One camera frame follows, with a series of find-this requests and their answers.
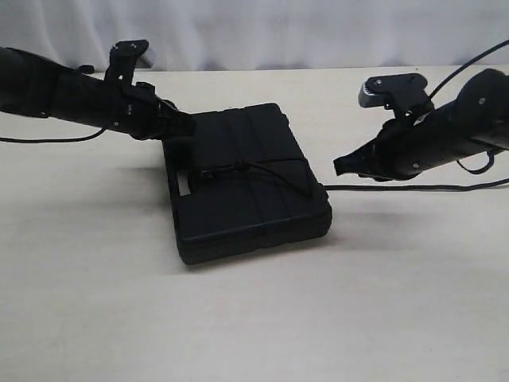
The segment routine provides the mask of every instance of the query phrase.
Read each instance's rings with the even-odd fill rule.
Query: white table
[[[509,67],[502,67],[509,72]],[[390,118],[361,82],[415,68],[152,73],[198,112],[276,102],[324,183]],[[430,87],[451,68],[420,68]],[[479,67],[436,98],[456,97]],[[3,136],[94,129],[0,116]],[[413,183],[473,177],[444,166]],[[484,158],[468,164],[479,165]],[[332,193],[322,240],[186,268],[158,142],[0,144],[0,380],[509,380],[509,191]]]

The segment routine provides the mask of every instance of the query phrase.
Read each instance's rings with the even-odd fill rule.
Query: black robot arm
[[[110,52],[104,80],[19,49],[0,48],[0,111],[54,117],[129,134],[135,139],[190,136],[194,120],[147,83],[132,84],[149,43],[122,41]]]
[[[458,97],[435,110],[419,74],[370,78],[359,94],[362,107],[394,111],[379,134],[334,161],[336,173],[376,181],[405,181],[421,172],[475,154],[509,150],[509,77],[486,69]]]

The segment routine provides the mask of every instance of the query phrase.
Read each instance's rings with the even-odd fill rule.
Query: white backdrop
[[[99,68],[136,38],[158,70],[458,64],[509,38],[509,1],[0,0],[0,28],[2,46]]]

